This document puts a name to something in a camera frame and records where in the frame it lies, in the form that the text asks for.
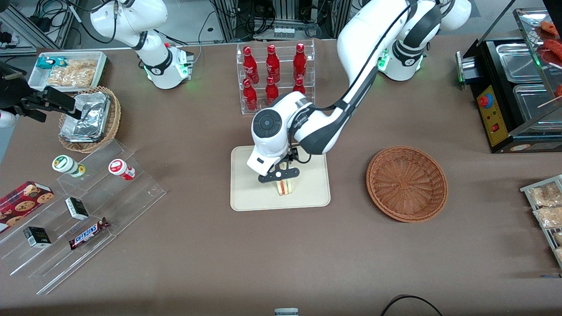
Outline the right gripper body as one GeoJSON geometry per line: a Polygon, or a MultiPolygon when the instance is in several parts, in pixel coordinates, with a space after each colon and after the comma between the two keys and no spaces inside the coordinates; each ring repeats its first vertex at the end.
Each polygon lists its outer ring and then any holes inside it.
{"type": "Polygon", "coordinates": [[[0,127],[15,126],[18,115],[18,105],[26,103],[26,98],[34,94],[34,90],[27,84],[27,72],[15,66],[0,62],[0,127]]]}

